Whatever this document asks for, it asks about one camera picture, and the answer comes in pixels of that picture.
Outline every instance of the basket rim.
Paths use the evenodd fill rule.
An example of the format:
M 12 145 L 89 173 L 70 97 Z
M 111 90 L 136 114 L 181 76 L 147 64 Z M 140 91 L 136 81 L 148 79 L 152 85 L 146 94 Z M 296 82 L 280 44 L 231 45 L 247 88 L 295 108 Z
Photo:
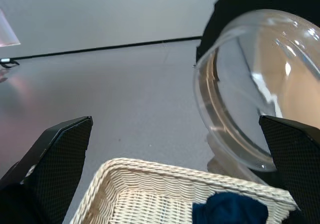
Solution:
M 114 158 L 103 163 L 97 170 L 70 223 L 81 223 L 84 220 L 85 215 L 90 209 L 103 180 L 108 174 L 117 170 L 130 170 L 133 172 L 156 174 L 189 180 L 192 182 L 204 183 L 209 186 L 214 185 L 230 191 L 237 191 L 243 194 L 254 195 L 264 199 L 298 207 L 287 190 L 226 175 L 162 164 L 153 161 L 145 161 L 133 158 Z

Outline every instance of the navy blue towel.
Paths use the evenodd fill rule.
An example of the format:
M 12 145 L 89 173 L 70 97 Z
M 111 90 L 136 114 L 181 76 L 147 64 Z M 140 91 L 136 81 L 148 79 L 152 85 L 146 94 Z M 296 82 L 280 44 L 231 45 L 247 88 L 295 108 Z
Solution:
M 268 208 L 257 200 L 231 192 L 210 196 L 206 204 L 192 205 L 193 224 L 262 224 Z

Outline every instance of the black fabric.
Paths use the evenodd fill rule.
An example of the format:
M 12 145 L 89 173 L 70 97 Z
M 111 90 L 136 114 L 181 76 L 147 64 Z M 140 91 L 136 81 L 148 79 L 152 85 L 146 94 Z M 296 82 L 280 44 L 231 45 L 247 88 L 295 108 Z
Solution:
M 259 120 L 283 184 L 309 223 L 320 220 L 320 130 L 272 116 Z
M 196 51 L 198 61 L 212 47 L 223 28 L 236 17 L 250 11 L 274 9 L 300 16 L 318 27 L 320 0 L 218 0 Z
M 13 184 L 0 190 L 1 224 L 48 224 L 37 199 L 25 186 Z
M 24 182 L 52 224 L 63 222 L 78 187 L 91 129 L 87 119 L 63 131 Z

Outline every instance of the wicker basket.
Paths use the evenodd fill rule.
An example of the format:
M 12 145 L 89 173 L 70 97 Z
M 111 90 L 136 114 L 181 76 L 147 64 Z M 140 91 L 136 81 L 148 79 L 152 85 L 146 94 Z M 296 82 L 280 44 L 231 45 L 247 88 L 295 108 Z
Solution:
M 267 223 L 281 223 L 296 208 L 289 192 L 254 182 L 135 159 L 107 161 L 95 174 L 71 223 L 192 223 L 192 203 L 220 192 L 265 204 Z

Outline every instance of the white wall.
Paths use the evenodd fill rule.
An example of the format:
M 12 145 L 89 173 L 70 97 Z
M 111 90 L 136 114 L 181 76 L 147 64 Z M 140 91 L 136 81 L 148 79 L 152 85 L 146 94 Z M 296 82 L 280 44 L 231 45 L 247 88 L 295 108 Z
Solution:
M 22 57 L 200 36 L 216 0 L 0 0 Z

